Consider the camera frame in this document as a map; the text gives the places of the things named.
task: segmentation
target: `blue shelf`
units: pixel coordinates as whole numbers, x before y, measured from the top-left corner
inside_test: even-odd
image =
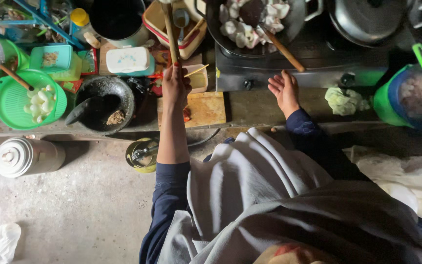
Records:
[[[30,24],[44,24],[45,26],[50,27],[53,31],[60,34],[66,42],[72,46],[77,47],[78,49],[84,50],[84,45],[82,45],[78,39],[72,36],[72,34],[66,33],[60,27],[55,25],[50,18],[50,14],[48,12],[48,7],[46,5],[46,0],[40,0],[40,11],[35,9],[33,6],[27,4],[25,0],[14,0],[17,4],[21,7],[26,9],[32,14],[33,20],[0,20],[0,25],[30,25]]]

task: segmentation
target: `green bucket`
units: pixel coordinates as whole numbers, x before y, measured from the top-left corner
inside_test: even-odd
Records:
[[[3,47],[4,57],[7,59],[17,56],[17,70],[27,69],[29,67],[30,56],[28,56],[23,50],[19,49],[12,41],[7,39],[0,39],[0,43]],[[0,78],[5,73],[0,70]]]
[[[397,114],[395,109],[393,109],[390,99],[388,97],[388,92],[390,88],[391,82],[395,79],[395,77],[405,70],[408,69],[407,67],[404,67],[403,69],[399,70],[385,85],[380,87],[376,94],[374,95],[374,110],[376,111],[378,117],[382,119],[385,123],[389,123],[395,126],[409,126],[413,127],[408,123],[405,119],[403,119],[401,116]]]
[[[66,110],[67,99],[63,89],[46,73],[35,69],[23,69],[17,74],[34,88],[51,85],[55,88],[56,101],[53,111],[42,123],[32,123],[32,115],[24,111],[30,103],[27,90],[10,76],[0,79],[0,118],[14,129],[28,130],[58,120]]]

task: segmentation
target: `green plastic container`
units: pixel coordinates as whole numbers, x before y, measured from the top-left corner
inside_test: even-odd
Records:
[[[44,65],[44,55],[53,55],[49,65]],[[77,81],[81,77],[83,61],[71,45],[36,47],[31,53],[31,69],[48,73],[56,81]]]
[[[399,70],[385,85],[380,87],[376,94],[374,95],[374,110],[376,111],[377,115],[384,121],[385,123],[389,123],[395,126],[409,126],[410,125],[405,119],[397,114],[397,112],[393,109],[390,104],[390,99],[388,96],[388,92],[390,89],[390,84],[395,79],[395,77],[405,70],[407,70],[410,65],[404,67],[403,69]]]
[[[0,39],[0,43],[3,47],[4,57],[6,60],[17,56],[17,70],[27,69],[29,67],[30,57],[23,50],[19,49],[12,41],[7,39]],[[0,70],[0,78],[6,75]]]
[[[66,94],[63,89],[48,74],[42,71],[24,69],[16,73],[34,88],[43,88],[47,85],[54,87],[56,95],[55,106],[42,123],[32,123],[32,115],[24,112],[24,105],[30,103],[27,90],[12,77],[2,77],[0,79],[1,120],[9,127],[19,130],[33,129],[58,120],[63,115],[67,105]]]

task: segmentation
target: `navy blue sleeve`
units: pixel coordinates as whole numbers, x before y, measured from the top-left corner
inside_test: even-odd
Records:
[[[288,117],[286,129],[294,147],[316,161],[333,179],[370,181],[304,109]]]
[[[156,166],[156,186],[152,194],[152,222],[139,252],[140,264],[155,264],[176,210],[186,210],[190,162]]]

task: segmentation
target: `gas stove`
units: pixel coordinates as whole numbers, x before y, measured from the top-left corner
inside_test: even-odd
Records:
[[[365,48],[345,40],[327,14],[307,22],[287,46],[306,68],[297,70],[281,54],[246,58],[215,43],[217,91],[266,89],[268,78],[289,69],[300,87],[373,86],[387,70],[391,47]]]

